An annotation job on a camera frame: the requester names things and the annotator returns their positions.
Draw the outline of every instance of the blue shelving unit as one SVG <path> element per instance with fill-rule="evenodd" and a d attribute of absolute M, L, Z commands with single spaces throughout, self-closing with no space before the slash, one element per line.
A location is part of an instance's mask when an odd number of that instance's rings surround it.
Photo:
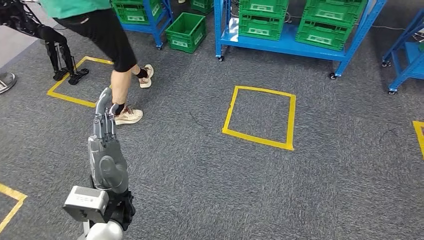
<path fill-rule="evenodd" d="M 161 50 L 162 46 L 164 45 L 161 39 L 161 34 L 165 30 L 165 28 L 168 26 L 168 24 L 174 21 L 170 0 L 161 0 L 164 6 L 164 9 L 162 9 L 162 13 L 159 15 L 157 19 L 155 19 L 152 15 L 152 8 L 150 7 L 149 0 L 140 0 L 140 1 L 142 1 L 144 4 L 144 9 L 147 14 L 149 25 L 122 23 L 122 27 L 123 29 L 128 31 L 152 34 L 154 41 L 156 42 L 156 48 Z"/>
<path fill-rule="evenodd" d="M 298 26 L 289 23 L 284 24 L 281 37 L 278 41 L 239 36 L 239 19 L 230 15 L 231 0 L 214 0 L 216 57 L 219 61 L 223 61 L 222 46 L 235 46 L 338 61 L 340 64 L 337 70 L 330 74 L 330 77 L 335 79 L 342 76 L 343 71 L 348 66 L 386 2 L 387 0 L 368 0 L 350 47 L 341 51 L 335 51 L 296 42 L 295 37 Z M 222 18 L 225 20 L 223 30 L 221 27 L 223 23 Z"/>
<path fill-rule="evenodd" d="M 408 78 L 424 79 L 424 52 L 419 49 L 418 42 L 408 42 L 410 37 L 416 32 L 424 29 L 424 8 L 415 16 L 411 24 L 400 35 L 390 50 L 383 56 L 382 66 L 388 67 L 393 62 L 396 71 L 396 79 L 388 87 L 388 94 L 394 95 L 398 92 L 398 87 Z M 398 58 L 398 50 L 404 49 L 408 66 L 402 69 Z"/>

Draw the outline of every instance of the green storage bin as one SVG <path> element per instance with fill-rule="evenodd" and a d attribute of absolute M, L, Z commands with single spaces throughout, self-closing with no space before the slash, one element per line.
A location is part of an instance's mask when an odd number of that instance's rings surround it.
<path fill-rule="evenodd" d="M 341 51 L 352 28 L 302 19 L 296 41 L 326 49 Z"/>
<path fill-rule="evenodd" d="M 113 1 L 112 6 L 116 11 L 121 23 L 123 24 L 139 24 L 148 25 L 149 18 L 143 4 L 135 4 L 136 1 Z M 150 1 L 151 14 L 157 20 L 162 13 L 161 1 Z"/>
<path fill-rule="evenodd" d="M 214 0 L 190 0 L 191 9 L 209 14 L 214 10 Z"/>
<path fill-rule="evenodd" d="M 286 16 L 289 0 L 239 0 L 240 13 L 265 17 Z"/>
<path fill-rule="evenodd" d="M 206 37 L 205 16 L 183 12 L 166 29 L 166 35 L 171 49 L 192 54 Z"/>
<path fill-rule="evenodd" d="M 367 0 L 307 0 L 303 17 L 330 25 L 352 28 Z"/>
<path fill-rule="evenodd" d="M 239 13 L 238 34 L 278 41 L 283 30 L 284 18 Z"/>
<path fill-rule="evenodd" d="M 141 4 L 143 5 L 143 0 L 111 0 L 112 4 Z"/>

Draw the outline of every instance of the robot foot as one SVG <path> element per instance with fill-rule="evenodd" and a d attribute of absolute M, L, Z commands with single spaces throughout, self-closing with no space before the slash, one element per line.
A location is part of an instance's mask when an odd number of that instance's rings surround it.
<path fill-rule="evenodd" d="M 57 70 L 54 72 L 53 79 L 58 82 L 64 78 L 64 76 L 69 73 L 69 71 L 66 68 L 62 68 L 60 70 Z"/>
<path fill-rule="evenodd" d="M 87 68 L 77 71 L 75 74 L 70 76 L 68 83 L 70 85 L 77 85 L 85 75 L 89 74 L 89 72 L 90 71 Z"/>

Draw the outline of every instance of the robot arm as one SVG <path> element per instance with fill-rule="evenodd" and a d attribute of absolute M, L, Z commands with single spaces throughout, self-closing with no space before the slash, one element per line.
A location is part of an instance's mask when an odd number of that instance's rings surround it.
<path fill-rule="evenodd" d="M 111 93 L 110 88 L 101 93 L 93 135 L 88 138 L 92 188 L 74 186 L 63 206 L 76 221 L 84 222 L 82 240 L 121 240 L 136 213 L 128 189 L 127 161 L 116 136 L 113 113 L 118 106 L 107 108 Z"/>

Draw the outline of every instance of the person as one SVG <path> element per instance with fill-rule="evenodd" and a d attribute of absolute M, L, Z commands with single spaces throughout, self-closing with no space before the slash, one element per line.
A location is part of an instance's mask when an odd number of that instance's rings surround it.
<path fill-rule="evenodd" d="M 144 67 L 137 64 L 134 51 L 109 0 L 40 0 L 40 3 L 49 17 L 89 38 L 112 60 L 112 103 L 119 105 L 115 112 L 116 125 L 137 123 L 143 117 L 143 111 L 127 106 L 131 76 L 137 76 L 140 88 L 149 88 L 154 69 L 150 64 Z"/>

